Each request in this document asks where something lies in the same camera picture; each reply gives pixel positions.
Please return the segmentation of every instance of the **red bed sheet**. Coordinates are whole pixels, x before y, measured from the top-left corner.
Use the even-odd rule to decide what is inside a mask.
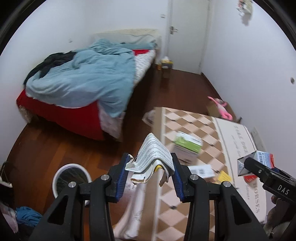
[[[147,53],[149,50],[133,51],[135,55],[138,55]],[[18,107],[23,106],[33,114],[53,121],[71,132],[94,140],[104,140],[96,101],[85,107],[68,109],[30,98],[23,90],[17,98],[17,105]]]

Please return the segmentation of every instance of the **blue duvet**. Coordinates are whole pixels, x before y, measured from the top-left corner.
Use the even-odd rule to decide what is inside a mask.
[[[133,91],[135,60],[131,49],[153,49],[154,44],[132,45],[100,39],[90,47],[76,50],[73,60],[39,72],[26,84],[26,94],[48,104],[78,108],[99,100],[111,117],[126,108]]]

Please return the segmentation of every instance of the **cardboard box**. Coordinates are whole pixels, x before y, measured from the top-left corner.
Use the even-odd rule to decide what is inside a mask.
[[[233,122],[235,123],[239,123],[240,120],[237,119],[237,117],[235,116],[235,113],[233,112],[232,108],[230,107],[229,104],[227,104],[227,106],[224,107],[226,109],[226,111],[232,115],[232,118],[233,118]],[[209,116],[212,116],[212,117],[217,117],[217,118],[221,118],[221,115],[219,113],[219,109],[218,107],[216,106],[216,104],[213,102],[213,101],[210,101],[209,104],[207,105],[207,112],[209,114]]]
[[[268,168],[274,168],[273,155],[268,152],[257,150],[237,160],[237,173],[239,177],[253,175],[244,167],[244,162],[248,157],[252,157],[254,160],[260,162],[261,164],[263,164],[264,166],[267,166]]]
[[[202,140],[179,131],[174,143],[173,152],[176,153],[178,159],[188,163],[196,162],[196,158],[202,147]]]

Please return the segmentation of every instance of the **white wall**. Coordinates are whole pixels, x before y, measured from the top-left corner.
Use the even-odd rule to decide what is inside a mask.
[[[129,28],[156,28],[166,53],[169,0],[86,0],[90,34]]]
[[[26,125],[15,101],[27,74],[49,54],[86,46],[85,26],[84,0],[47,0],[7,44],[0,56],[0,165]]]
[[[296,51],[257,4],[248,26],[237,0],[213,0],[214,14],[202,72],[220,96],[255,126],[275,164],[296,177]]]

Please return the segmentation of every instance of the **screw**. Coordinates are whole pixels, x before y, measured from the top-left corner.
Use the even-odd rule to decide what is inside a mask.
[[[191,180],[197,180],[197,179],[198,179],[198,175],[196,175],[196,174],[191,174],[191,175],[190,175],[190,179],[191,179]]]
[[[69,182],[68,187],[73,188],[76,186],[76,182]]]
[[[231,183],[229,181],[223,182],[223,186],[229,188]]]
[[[106,180],[108,180],[109,178],[110,178],[110,177],[109,177],[108,174],[104,174],[104,175],[101,176],[101,179],[102,179],[103,181],[106,181]]]

